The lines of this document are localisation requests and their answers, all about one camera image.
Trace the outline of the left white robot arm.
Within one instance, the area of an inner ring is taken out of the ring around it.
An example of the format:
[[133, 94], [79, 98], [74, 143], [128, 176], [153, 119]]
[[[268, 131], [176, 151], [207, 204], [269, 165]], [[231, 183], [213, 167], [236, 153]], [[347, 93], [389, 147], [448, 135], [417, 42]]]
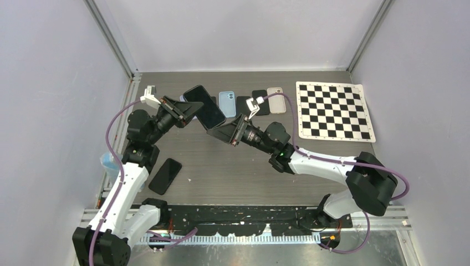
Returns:
[[136, 214], [128, 212], [160, 153], [155, 143], [172, 127], [184, 128], [203, 107], [202, 102], [177, 101], [166, 96], [143, 96], [145, 103], [157, 110], [151, 116], [143, 109], [127, 117], [128, 140], [119, 173], [110, 193], [96, 216], [86, 227], [78, 227], [72, 240], [79, 265], [127, 265], [134, 245], [152, 227], [164, 229], [170, 213], [166, 201], [148, 198]]

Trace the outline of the beige phone case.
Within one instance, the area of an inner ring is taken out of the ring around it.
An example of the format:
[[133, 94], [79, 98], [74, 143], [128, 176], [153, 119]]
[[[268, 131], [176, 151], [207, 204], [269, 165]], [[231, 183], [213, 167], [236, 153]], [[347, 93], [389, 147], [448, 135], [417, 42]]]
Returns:
[[[267, 89], [268, 95], [273, 95], [275, 93], [282, 93], [283, 89], [280, 87], [273, 87]], [[283, 114], [286, 112], [286, 105], [284, 101], [284, 96], [282, 95], [275, 95], [271, 96], [268, 99], [269, 102], [269, 110], [272, 114]]]

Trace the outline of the light-blue phone case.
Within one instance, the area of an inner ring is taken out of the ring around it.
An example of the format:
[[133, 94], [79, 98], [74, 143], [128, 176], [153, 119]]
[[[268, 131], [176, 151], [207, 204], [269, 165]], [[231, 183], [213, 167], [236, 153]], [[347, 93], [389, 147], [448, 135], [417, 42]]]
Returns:
[[236, 99], [233, 91], [221, 91], [218, 94], [219, 108], [226, 118], [236, 116]]

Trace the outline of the black smartphone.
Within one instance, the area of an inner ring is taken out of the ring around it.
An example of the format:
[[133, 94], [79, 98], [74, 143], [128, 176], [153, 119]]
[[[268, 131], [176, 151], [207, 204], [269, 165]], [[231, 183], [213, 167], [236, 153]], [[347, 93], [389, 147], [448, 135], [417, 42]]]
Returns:
[[[254, 98], [254, 100], [256, 100], [259, 97], [263, 98], [267, 95], [268, 93], [265, 89], [252, 91], [252, 97]], [[259, 111], [256, 113], [256, 116], [266, 116], [269, 114], [270, 114], [269, 102], [268, 100], [264, 100], [262, 103], [259, 104]]]

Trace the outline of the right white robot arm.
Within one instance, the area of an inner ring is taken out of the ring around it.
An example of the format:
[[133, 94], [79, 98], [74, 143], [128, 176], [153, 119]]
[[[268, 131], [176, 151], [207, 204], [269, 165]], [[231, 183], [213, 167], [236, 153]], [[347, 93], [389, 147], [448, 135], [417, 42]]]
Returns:
[[232, 122], [209, 129], [207, 133], [232, 146], [242, 142], [269, 154], [269, 163], [280, 173], [312, 175], [346, 186], [347, 189], [340, 193], [325, 195], [316, 208], [316, 220], [326, 228], [354, 212], [383, 216], [397, 187], [397, 178], [386, 172], [371, 153], [338, 157], [302, 149], [293, 145], [279, 122], [261, 130], [246, 116], [239, 115]]

